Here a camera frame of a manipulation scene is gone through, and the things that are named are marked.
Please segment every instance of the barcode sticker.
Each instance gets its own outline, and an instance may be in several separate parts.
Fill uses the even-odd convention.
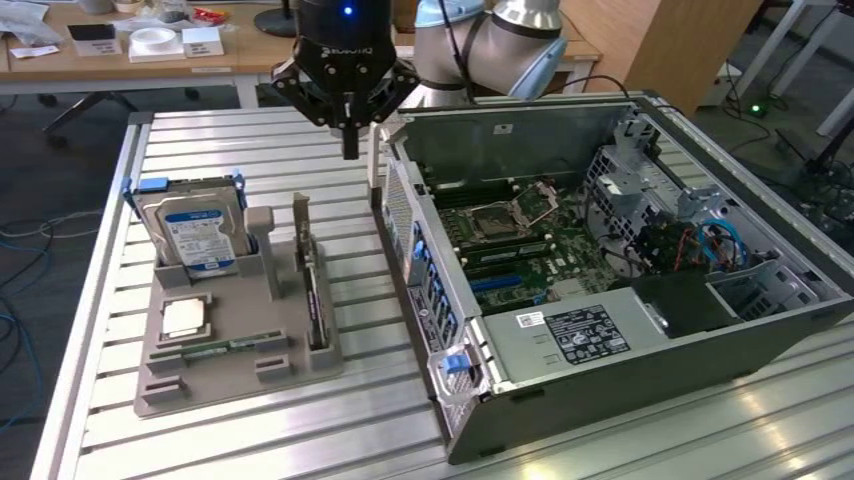
[[[516,320],[521,328],[533,327],[545,323],[543,312],[523,313],[521,315],[516,315]]]

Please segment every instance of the hard drive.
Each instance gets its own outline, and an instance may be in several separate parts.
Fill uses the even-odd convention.
[[[250,253],[242,224],[242,177],[169,181],[149,178],[125,198],[145,225],[160,266],[184,265],[190,278],[234,271],[234,259]]]

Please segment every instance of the office chair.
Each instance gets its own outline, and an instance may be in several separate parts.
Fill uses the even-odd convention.
[[[184,96],[189,100],[198,100],[198,90],[194,88],[184,89]],[[56,97],[53,95],[38,95],[38,103],[45,107],[56,106]],[[53,132],[62,127],[68,122],[77,118],[82,112],[97,105],[102,100],[112,100],[121,105],[129,112],[137,112],[138,109],[133,106],[129,100],[118,92],[92,92],[82,99],[74,103],[74,105],[65,110],[58,117],[53,119],[50,124],[41,129],[45,135],[45,141],[52,148],[64,148],[68,146],[68,139],[61,135],[54,135]]]

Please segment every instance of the blue cable on floor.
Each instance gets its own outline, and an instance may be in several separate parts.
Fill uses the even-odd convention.
[[[36,356],[36,350],[32,347],[32,339],[29,338],[29,332],[21,323],[10,317],[9,315],[0,314],[0,320],[5,320],[12,328],[17,329],[18,335],[24,340],[24,349],[26,350],[26,354],[29,355],[29,359],[32,361],[32,366],[36,370],[36,396],[32,399],[32,402],[21,409],[20,412],[14,414],[14,416],[5,422],[4,425],[0,425],[0,434],[5,432],[5,430],[14,424],[14,422],[26,416],[26,414],[32,411],[33,408],[38,406],[44,399],[44,379],[41,377],[41,365],[38,364],[38,357]]]
[[[41,280],[41,277],[44,277],[45,273],[48,273],[48,270],[50,269],[50,252],[48,252],[46,250],[41,250],[40,248],[17,247],[1,241],[0,241],[0,247],[6,248],[9,250],[16,250],[18,252],[33,252],[40,254],[44,257],[44,267],[41,268],[38,275],[36,275],[36,277],[28,283],[25,283],[17,290],[14,290],[13,292],[6,292],[5,296],[10,297],[12,295],[17,295],[29,287],[32,287],[36,284],[36,282]]]

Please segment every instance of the wooden desk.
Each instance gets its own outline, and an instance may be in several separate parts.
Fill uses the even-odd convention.
[[[230,13],[229,23],[236,26],[221,34],[225,47],[221,56],[130,63],[126,53],[78,57],[68,39],[58,53],[16,59],[8,48],[21,47],[20,42],[13,37],[1,39],[0,95],[230,85],[237,89],[240,106],[257,108],[254,87],[268,83],[272,66],[289,58],[293,40],[266,35],[254,28],[254,15],[273,6],[233,4],[214,8]],[[77,5],[52,4],[45,22],[68,38],[66,25],[106,23],[128,17],[130,15],[121,13],[86,15]],[[569,45],[559,71],[567,72],[567,78],[572,80],[589,74],[600,54],[565,18],[564,32]],[[397,35],[394,42],[400,46],[412,45],[413,35]],[[121,45],[126,52],[126,33],[121,34]],[[575,85],[568,90],[581,89],[583,85]]]

